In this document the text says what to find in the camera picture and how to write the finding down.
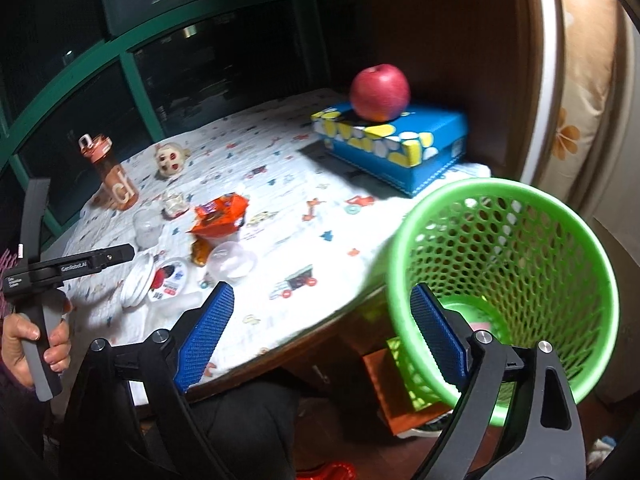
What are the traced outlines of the person's left hand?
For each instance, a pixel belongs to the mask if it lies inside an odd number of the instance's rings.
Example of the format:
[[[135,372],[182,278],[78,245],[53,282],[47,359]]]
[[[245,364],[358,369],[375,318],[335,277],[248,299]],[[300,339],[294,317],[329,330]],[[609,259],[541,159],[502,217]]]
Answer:
[[[35,382],[25,353],[27,347],[38,349],[39,327],[24,315],[12,313],[3,320],[1,331],[1,361],[8,373],[23,387],[32,389]],[[65,318],[49,334],[49,347],[43,361],[55,374],[70,367],[70,326]]]

